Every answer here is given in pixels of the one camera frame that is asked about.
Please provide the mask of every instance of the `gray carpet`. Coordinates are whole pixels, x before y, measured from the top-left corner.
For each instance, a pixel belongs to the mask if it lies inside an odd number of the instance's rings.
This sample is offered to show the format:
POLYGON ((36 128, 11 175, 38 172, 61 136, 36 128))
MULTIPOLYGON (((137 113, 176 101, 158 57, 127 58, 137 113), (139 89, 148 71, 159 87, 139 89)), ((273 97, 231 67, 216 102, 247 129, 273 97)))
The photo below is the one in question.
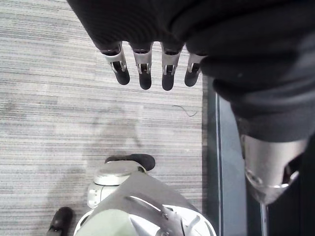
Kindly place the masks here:
POLYGON ((151 175, 202 208, 201 79, 185 86, 183 50, 174 88, 164 91, 155 43, 144 91, 124 46, 127 86, 65 0, 1 0, 0 235, 42 236, 62 206, 78 220, 94 172, 114 154, 154 156, 151 175))

